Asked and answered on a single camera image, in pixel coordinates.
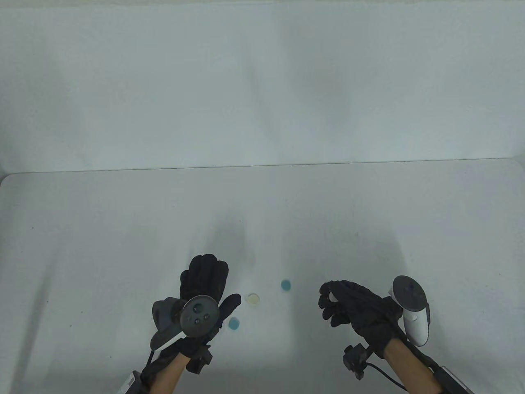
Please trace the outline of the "person's right hand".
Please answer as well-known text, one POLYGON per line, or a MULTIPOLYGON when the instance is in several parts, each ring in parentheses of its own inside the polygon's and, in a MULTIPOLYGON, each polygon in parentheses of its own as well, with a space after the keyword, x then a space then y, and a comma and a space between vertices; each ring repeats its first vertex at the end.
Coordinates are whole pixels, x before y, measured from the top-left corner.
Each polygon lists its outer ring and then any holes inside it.
POLYGON ((329 281, 321 285, 318 306, 331 327, 350 324, 382 360, 393 339, 402 338, 398 321, 403 309, 391 297, 379 297, 368 288, 350 281, 329 281))

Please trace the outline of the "person's left hand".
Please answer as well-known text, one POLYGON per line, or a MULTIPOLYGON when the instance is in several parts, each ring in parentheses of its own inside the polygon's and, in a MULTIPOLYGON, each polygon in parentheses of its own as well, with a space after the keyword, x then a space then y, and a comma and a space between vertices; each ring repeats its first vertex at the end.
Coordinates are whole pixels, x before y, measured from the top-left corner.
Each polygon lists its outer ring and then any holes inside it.
POLYGON ((210 361, 210 342, 242 302, 239 294, 223 296, 228 274, 225 261, 197 255, 180 276, 180 296, 154 302, 151 364, 167 364, 179 355, 210 361))

